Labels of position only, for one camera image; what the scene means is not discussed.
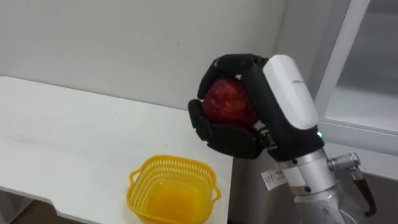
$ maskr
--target yellow basket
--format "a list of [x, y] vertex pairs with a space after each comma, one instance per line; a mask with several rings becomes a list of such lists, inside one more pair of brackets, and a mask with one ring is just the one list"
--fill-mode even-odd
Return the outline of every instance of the yellow basket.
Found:
[[221, 197], [214, 170], [191, 159], [154, 156], [129, 178], [127, 205], [144, 223], [200, 224]]

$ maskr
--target white shelf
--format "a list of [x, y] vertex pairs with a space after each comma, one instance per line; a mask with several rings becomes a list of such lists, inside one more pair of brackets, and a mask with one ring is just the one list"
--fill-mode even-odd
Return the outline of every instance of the white shelf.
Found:
[[129, 173], [172, 154], [215, 170], [222, 197], [207, 223], [226, 223], [233, 158], [206, 146], [187, 111], [0, 77], [0, 190], [54, 205], [79, 222], [141, 223]]
[[325, 118], [357, 128], [398, 134], [398, 95], [338, 86]]
[[398, 14], [366, 13], [325, 118], [398, 134]]

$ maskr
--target red apple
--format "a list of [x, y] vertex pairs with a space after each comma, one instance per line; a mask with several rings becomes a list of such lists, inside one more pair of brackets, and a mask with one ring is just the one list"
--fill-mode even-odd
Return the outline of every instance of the red apple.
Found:
[[236, 78], [214, 82], [202, 103], [207, 119], [214, 123], [233, 123], [251, 128], [259, 120], [242, 83]]

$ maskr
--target label sticker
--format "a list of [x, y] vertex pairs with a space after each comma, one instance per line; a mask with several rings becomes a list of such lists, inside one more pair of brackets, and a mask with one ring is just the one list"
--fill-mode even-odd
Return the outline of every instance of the label sticker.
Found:
[[287, 183], [285, 175], [280, 169], [267, 170], [265, 172], [262, 172], [261, 176], [266, 183], [268, 190], [272, 190], [282, 184]]

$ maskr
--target robotic arm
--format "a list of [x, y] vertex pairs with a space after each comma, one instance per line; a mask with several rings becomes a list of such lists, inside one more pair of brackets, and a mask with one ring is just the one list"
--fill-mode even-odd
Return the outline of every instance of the robotic arm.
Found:
[[[238, 75], [265, 128], [245, 129], [234, 124], [211, 123], [204, 116], [200, 100], [204, 99], [214, 81]], [[295, 62], [289, 56], [275, 55], [267, 59], [252, 54], [234, 54], [219, 57], [202, 78], [197, 97], [189, 102], [188, 110], [199, 137], [210, 148], [238, 158], [255, 159], [266, 149], [282, 168], [296, 196], [295, 203], [302, 211], [300, 219], [303, 223], [329, 223], [321, 222], [326, 220], [324, 209], [334, 214], [334, 222], [330, 222], [333, 224], [364, 222], [363, 215], [351, 211], [352, 206], [343, 210], [341, 201], [347, 201], [347, 198], [343, 200], [346, 194], [335, 179], [337, 169], [351, 171], [355, 184], [368, 201], [370, 211], [366, 216], [375, 214], [376, 204], [358, 168], [360, 161], [356, 154], [328, 159], [323, 151], [325, 143], [318, 131], [317, 111]], [[309, 220], [309, 210], [312, 211], [311, 222], [305, 221]]]

